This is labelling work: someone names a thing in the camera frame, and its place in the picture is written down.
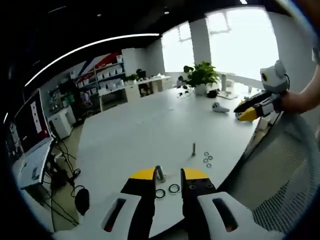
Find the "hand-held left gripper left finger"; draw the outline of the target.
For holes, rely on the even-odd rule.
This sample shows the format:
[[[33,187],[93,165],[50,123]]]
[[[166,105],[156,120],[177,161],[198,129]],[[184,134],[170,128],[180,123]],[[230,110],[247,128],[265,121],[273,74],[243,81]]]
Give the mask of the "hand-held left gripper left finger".
[[[75,229],[77,240],[147,240],[155,215],[156,169],[132,174],[120,192],[92,205]]]

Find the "person's right hand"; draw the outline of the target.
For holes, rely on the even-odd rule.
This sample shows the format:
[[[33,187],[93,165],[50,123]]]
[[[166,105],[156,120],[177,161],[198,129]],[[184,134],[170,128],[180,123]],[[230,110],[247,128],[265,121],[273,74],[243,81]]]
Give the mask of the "person's right hand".
[[[288,113],[302,114],[305,111],[302,96],[299,93],[287,91],[282,96],[282,108]]]

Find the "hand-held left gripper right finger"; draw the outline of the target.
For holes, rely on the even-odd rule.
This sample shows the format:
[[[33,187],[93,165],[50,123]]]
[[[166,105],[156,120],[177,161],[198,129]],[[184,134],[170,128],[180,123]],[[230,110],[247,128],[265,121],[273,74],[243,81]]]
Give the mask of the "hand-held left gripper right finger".
[[[228,193],[218,192],[206,173],[182,168],[182,214],[190,240],[261,240],[252,212]]]

